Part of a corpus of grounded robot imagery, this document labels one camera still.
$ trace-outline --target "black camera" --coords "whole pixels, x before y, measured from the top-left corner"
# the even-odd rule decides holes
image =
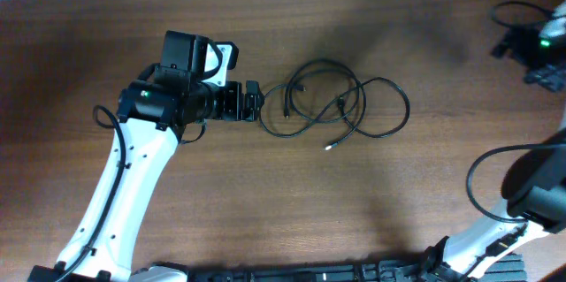
[[[257,120],[264,95],[256,81],[227,81],[236,66],[238,48],[232,42],[214,42],[194,34],[167,31],[159,64],[150,65],[123,90],[118,118],[156,122],[170,127],[180,139],[185,125],[205,119]],[[154,76],[153,82],[148,79]]]
[[[551,45],[539,34],[536,28],[510,28],[491,55],[502,58],[510,50],[511,58],[527,67],[524,83],[539,84],[551,92],[562,91],[566,86],[566,44]]]

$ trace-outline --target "cable connector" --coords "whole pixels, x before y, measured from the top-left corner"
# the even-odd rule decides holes
[[[344,98],[341,96],[338,98],[338,100],[336,101],[336,104],[338,104],[338,108],[339,109],[343,109],[344,106],[346,106],[346,101],[344,101]]]
[[[86,245],[82,246],[81,252],[90,252],[93,249],[93,243],[87,243]]]
[[[124,168],[126,168],[126,169],[130,169],[130,167],[132,167],[132,163],[124,163],[124,162],[122,162],[122,161],[118,161],[118,162],[116,163],[116,167],[120,167],[120,166],[121,166],[121,167],[124,167]]]
[[[486,248],[486,256],[497,256],[505,252],[508,248],[513,246],[519,241],[519,238],[524,236],[527,230],[527,225],[523,225],[513,233],[508,233]]]

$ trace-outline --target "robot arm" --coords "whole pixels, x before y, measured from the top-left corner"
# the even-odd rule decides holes
[[[167,32],[160,64],[150,66],[120,95],[119,130],[79,227],[56,268],[36,266],[28,281],[130,279],[135,240],[157,180],[177,146],[191,142],[182,140],[185,126],[203,124],[200,138],[206,119],[257,119],[264,104],[257,82],[248,81],[244,95],[241,83],[226,81],[237,57],[231,42]],[[148,82],[151,74],[154,82]]]
[[[563,67],[566,43],[566,2],[559,5],[552,18],[542,27],[525,30],[535,34],[516,36],[510,43],[513,56],[522,60],[530,55],[529,64],[540,63],[552,69]],[[539,51],[525,53],[530,46]],[[554,71],[555,82],[564,78]],[[566,111],[561,131],[545,142],[566,142]],[[502,223],[490,217],[479,219],[468,230],[449,238],[443,250],[443,261],[466,277],[482,278],[486,270],[516,248],[531,240],[558,233],[566,227],[566,148],[536,149],[517,160],[503,182],[503,199],[493,208],[492,214],[501,218],[526,219],[523,223]]]
[[[511,268],[516,262],[508,265],[503,258],[531,240],[566,227],[566,129],[542,144],[487,152],[472,165],[469,179],[475,167],[490,155],[525,148],[533,150],[509,169],[501,187],[503,199],[492,212],[474,204],[484,217],[469,229],[429,247],[420,263],[381,262],[379,281],[462,282],[483,278],[487,272],[488,281],[526,280],[523,271]],[[475,200],[469,195],[473,204]],[[492,265],[497,273],[492,273]]]

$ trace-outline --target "wood grain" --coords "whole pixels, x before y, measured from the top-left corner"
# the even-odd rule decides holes
[[[562,117],[563,94],[526,86],[521,66],[489,57],[503,29],[486,14],[500,1],[0,1],[0,275],[22,280],[34,264],[55,262],[111,144],[91,121],[92,106],[115,109],[120,90],[159,59],[168,29],[235,42],[231,80],[269,88],[303,62],[332,57],[362,79],[397,82],[412,112],[393,137],[354,135],[329,152],[322,148],[345,126],[281,140],[257,124],[212,122],[165,168],[134,268],[383,259],[461,231],[479,217],[464,192],[471,162],[494,147],[544,140]],[[305,84],[300,99],[312,111],[345,87],[332,77]],[[401,120],[391,90],[371,87],[368,96],[365,129]],[[264,115],[281,131],[303,124],[285,121],[277,99]],[[495,202],[518,155],[479,168],[482,203]],[[536,280],[562,264],[566,240],[551,236],[521,252]]]

